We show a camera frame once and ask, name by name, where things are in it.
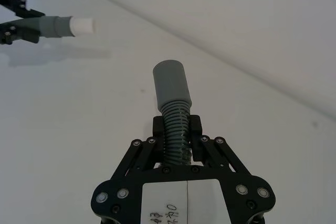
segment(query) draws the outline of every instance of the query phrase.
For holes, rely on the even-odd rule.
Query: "black metal bracket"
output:
[[[265,223],[264,213],[275,205],[271,186],[250,174],[224,138],[212,140],[203,135],[198,115],[190,116],[190,129],[193,159],[201,161],[204,166],[162,165],[154,168],[155,163],[163,162],[164,151],[163,119],[155,117],[153,137],[144,142],[132,141],[112,178],[100,184],[93,193],[91,208],[101,217],[103,224],[140,223],[142,186],[146,183],[203,179],[219,181],[232,224]],[[240,191],[241,185],[248,189],[248,193]],[[128,189],[127,198],[117,197],[120,188]],[[104,202],[97,201],[101,193],[109,195]]]
[[[27,10],[27,0],[0,0],[0,5],[11,10],[15,16],[21,18],[38,18],[45,16],[37,10]],[[17,27],[10,22],[0,24],[0,45],[11,45],[14,40],[22,39],[32,43],[39,42],[39,31]]]
[[[37,18],[45,16],[37,10],[27,10],[27,0],[0,0],[0,5],[11,10],[15,13],[15,16],[20,18]]]

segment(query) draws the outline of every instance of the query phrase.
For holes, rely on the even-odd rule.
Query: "white label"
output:
[[[230,224],[220,186],[216,179],[144,184],[141,224]]]

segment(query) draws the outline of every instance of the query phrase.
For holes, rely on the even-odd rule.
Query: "white surface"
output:
[[[188,224],[187,187],[187,181],[144,184],[140,223],[155,224],[151,219],[157,219],[157,223]]]
[[[335,0],[113,0],[336,118]]]
[[[188,223],[231,224],[220,186],[216,179],[188,181]]]
[[[231,224],[220,186],[216,179],[144,184],[141,223]]]
[[[70,19],[70,30],[73,35],[80,36],[93,34],[95,32],[95,21],[93,18],[74,18]]]
[[[99,223],[93,190],[151,135],[153,67],[184,64],[204,132],[276,194],[268,223],[336,223],[336,123],[107,0],[28,0],[94,36],[0,47],[0,223]],[[13,15],[1,9],[0,22]]]

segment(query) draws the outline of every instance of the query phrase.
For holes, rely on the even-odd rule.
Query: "robotic arm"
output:
[[[75,37],[94,31],[91,18],[45,16],[36,10],[27,10],[26,4],[27,0],[0,0],[0,5],[23,18],[0,24],[0,45],[11,45],[19,39],[38,43],[40,37]]]
[[[95,189],[91,208],[101,223],[264,224],[275,205],[271,186],[223,137],[203,134],[200,117],[190,115],[182,64],[161,62],[153,74],[162,116],[153,119],[153,136],[132,141],[112,178]]]

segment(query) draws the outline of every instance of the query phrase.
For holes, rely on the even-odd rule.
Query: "gray tube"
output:
[[[9,23],[12,26],[40,31],[41,36],[46,38],[74,37],[70,30],[70,19],[71,17],[43,16],[19,19]]]
[[[183,65],[166,60],[153,69],[157,107],[164,123],[164,165],[190,165],[189,117],[191,99]]]
[[[157,107],[162,107],[171,101],[184,101],[189,107],[192,102],[183,65],[176,60],[166,60],[157,64],[153,69],[157,98]]]

